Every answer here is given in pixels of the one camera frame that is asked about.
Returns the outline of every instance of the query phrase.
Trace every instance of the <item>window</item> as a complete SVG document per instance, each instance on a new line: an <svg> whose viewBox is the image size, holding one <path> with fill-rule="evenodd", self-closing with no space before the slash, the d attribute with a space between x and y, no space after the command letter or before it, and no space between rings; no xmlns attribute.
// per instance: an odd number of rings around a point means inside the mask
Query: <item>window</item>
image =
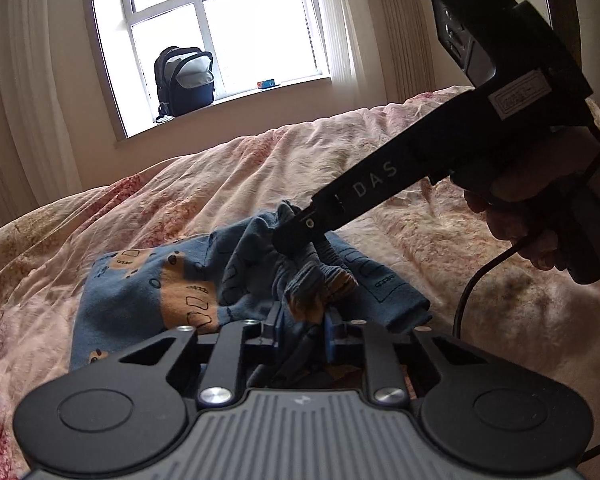
<svg viewBox="0 0 600 480"><path fill-rule="evenodd" d="M315 0L124 0L126 22L152 110L154 62L165 48L198 46L214 57L216 99L326 71Z"/></svg>

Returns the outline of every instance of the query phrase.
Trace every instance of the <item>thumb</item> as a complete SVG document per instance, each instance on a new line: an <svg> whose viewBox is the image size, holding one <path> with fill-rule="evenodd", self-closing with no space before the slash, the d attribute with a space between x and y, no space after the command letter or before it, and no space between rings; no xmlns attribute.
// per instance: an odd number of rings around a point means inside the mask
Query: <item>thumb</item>
<svg viewBox="0 0 600 480"><path fill-rule="evenodd" d="M586 128L567 128L533 145L493 182L491 192L506 202L527 200L555 179L583 171L598 149Z"/></svg>

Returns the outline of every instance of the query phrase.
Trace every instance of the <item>curtain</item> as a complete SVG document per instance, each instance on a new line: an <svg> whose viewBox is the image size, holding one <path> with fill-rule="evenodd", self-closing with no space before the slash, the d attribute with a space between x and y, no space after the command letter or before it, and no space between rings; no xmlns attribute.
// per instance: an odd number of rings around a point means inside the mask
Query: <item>curtain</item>
<svg viewBox="0 0 600 480"><path fill-rule="evenodd" d="M47 0L0 0L0 225L81 190L54 83Z"/></svg>
<svg viewBox="0 0 600 480"><path fill-rule="evenodd" d="M386 104L386 91L367 0L318 0L327 62L344 109Z"/></svg>
<svg viewBox="0 0 600 480"><path fill-rule="evenodd" d="M337 94L350 107L435 88L421 0L318 0Z"/></svg>

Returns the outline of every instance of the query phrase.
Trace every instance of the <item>white lettering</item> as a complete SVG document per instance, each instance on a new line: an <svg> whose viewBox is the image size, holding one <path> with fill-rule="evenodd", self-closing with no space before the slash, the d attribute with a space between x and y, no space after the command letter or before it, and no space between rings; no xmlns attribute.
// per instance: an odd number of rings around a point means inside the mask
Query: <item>white lettering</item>
<svg viewBox="0 0 600 480"><path fill-rule="evenodd" d="M358 196L365 196L366 195L366 187L364 184L362 184L362 182L356 182L353 185L353 189L356 190L356 193L358 194Z"/></svg>
<svg viewBox="0 0 600 480"><path fill-rule="evenodd" d="M374 189L376 188L376 184L384 184L384 181L373 173L369 173L369 177L371 178L371 187Z"/></svg>
<svg viewBox="0 0 600 480"><path fill-rule="evenodd" d="M384 172L386 173L386 176L395 176L396 173L398 173L398 170L396 170L392 165L391 165L391 161L388 160L384 163L384 165L382 166L382 169L384 170Z"/></svg>

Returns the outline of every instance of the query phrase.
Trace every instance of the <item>window frame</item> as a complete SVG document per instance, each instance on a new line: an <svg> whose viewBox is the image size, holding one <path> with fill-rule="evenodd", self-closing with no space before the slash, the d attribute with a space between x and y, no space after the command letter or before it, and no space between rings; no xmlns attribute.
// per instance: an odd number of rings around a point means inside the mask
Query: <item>window frame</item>
<svg viewBox="0 0 600 480"><path fill-rule="evenodd" d="M151 110L154 109L156 102L152 100L147 81L145 78L142 65L138 57L138 51L136 49L136 42L134 41L132 27L138 23L150 20L170 10L177 9L179 7L193 5L198 19L198 26L200 27L200 34L202 35L203 47L209 51L214 57L213 75L215 79L216 98L223 99L233 95L241 94L242 92L227 93L224 82L222 81L222 74L220 72L220 64L216 61L216 50L211 37L211 30L206 18L206 12L204 7L205 0L167 0L160 2L146 9L134 10L133 0L122 0L123 9L126 17L126 28L131 40L134 56L136 58L136 66L138 67L138 73L141 75L142 86L146 94L147 102L150 105ZM328 67L325 56L324 46L324 35L322 33L322 26L320 23L320 10L317 4L317 0L302 0L302 6L304 7L304 15L306 17L307 31L309 33L309 41L311 44L314 61L316 65L316 73L308 76L321 76L328 74ZM287 81L276 81L276 83L284 83Z"/></svg>

